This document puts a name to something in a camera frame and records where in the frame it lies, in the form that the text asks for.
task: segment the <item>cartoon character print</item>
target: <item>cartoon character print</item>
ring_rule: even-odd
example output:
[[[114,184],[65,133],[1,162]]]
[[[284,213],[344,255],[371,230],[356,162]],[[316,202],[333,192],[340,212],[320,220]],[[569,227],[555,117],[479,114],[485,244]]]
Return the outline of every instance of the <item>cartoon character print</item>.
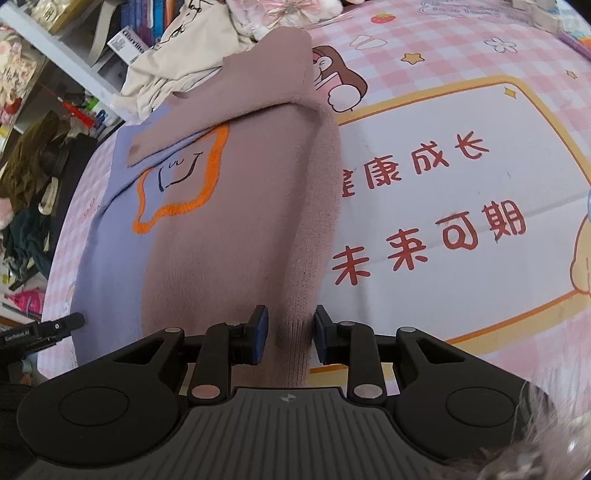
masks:
[[[160,47],[165,44],[166,42],[172,40],[173,38],[178,37],[181,33],[183,33],[187,27],[187,25],[189,23],[191,23],[193,20],[195,20],[195,17],[201,13],[203,11],[203,7],[201,6],[201,4],[208,4],[208,5],[213,5],[212,2],[208,2],[207,0],[191,0],[187,6],[187,10],[186,13],[182,19],[182,22],[180,24],[180,26],[178,26],[177,28],[175,28],[170,35],[168,36],[168,38],[164,38],[162,37],[162,39],[160,41],[158,41],[156,43],[156,45],[153,46],[154,50],[158,50],[160,49]]]
[[[337,113],[352,110],[368,91],[361,75],[345,65],[333,47],[322,45],[312,49],[314,87]]]

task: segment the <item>bookshelf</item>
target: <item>bookshelf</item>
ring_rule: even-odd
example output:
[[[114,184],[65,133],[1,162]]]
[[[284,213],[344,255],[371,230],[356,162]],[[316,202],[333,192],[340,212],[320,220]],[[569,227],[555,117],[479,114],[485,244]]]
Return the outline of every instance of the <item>bookshelf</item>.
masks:
[[[95,2],[91,9],[100,4],[100,1]],[[110,105],[112,96],[121,90],[125,66],[109,49],[94,66],[90,66],[86,59],[93,34],[85,32],[82,25],[75,25],[61,35],[51,35],[11,1],[0,7],[0,21],[18,31],[33,47],[106,105]],[[129,120],[125,111],[113,111],[123,120]]]

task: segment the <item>pink sweater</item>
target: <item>pink sweater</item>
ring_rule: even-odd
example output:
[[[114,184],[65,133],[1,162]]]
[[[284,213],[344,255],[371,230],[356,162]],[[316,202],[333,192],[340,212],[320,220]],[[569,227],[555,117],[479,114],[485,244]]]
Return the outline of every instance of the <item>pink sweater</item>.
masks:
[[[129,166],[215,129],[181,151],[187,163],[198,158],[188,181],[178,177],[163,206],[134,222],[138,235],[154,235],[143,334],[171,325],[202,334],[228,319],[245,322],[265,304],[262,365],[235,368],[233,384],[300,386],[342,183],[339,130],[313,87],[310,36],[278,28],[167,105],[136,135]]]

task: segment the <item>book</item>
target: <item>book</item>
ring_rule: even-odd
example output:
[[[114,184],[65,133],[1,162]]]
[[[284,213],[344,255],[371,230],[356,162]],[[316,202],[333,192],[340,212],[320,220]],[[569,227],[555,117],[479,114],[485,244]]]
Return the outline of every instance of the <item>book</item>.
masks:
[[[139,37],[146,43],[148,46],[154,45],[154,40],[152,39],[152,25],[151,20],[154,18],[152,14],[152,2],[151,0],[138,0],[140,3],[140,28],[139,31],[136,32]]]
[[[129,5],[129,25],[128,27],[135,32],[135,1],[136,0],[129,0],[127,4]]]
[[[129,4],[121,5],[121,28],[130,27],[131,19],[129,17]]]
[[[164,34],[164,0],[153,0],[154,2],[154,26],[152,36],[154,42],[160,41]]]
[[[164,0],[164,29],[168,26],[177,16],[177,2],[176,0]]]
[[[135,4],[135,18],[134,18],[134,31],[139,35],[139,37],[144,40],[141,35],[142,30],[142,0],[134,0]]]

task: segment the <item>clothing pile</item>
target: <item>clothing pile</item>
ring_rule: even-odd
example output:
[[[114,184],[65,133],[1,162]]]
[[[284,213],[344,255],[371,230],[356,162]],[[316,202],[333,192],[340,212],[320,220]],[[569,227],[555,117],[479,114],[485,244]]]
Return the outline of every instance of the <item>clothing pile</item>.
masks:
[[[67,160],[64,139],[68,131],[68,122],[48,112],[18,139],[0,177],[4,263],[19,280],[30,260],[45,278],[49,276],[51,259],[44,245],[50,217],[40,212],[39,202],[51,177],[59,174]]]
[[[272,29],[304,28],[342,11],[340,0],[185,0],[162,39],[129,66],[112,106],[139,123],[171,92],[199,85],[219,70],[224,57],[250,50]]]
[[[339,129],[311,50],[308,33],[278,28],[117,132],[72,298],[86,319],[72,332],[79,364],[171,319],[198,335],[265,304],[265,358],[233,380],[303,383],[342,189]]]

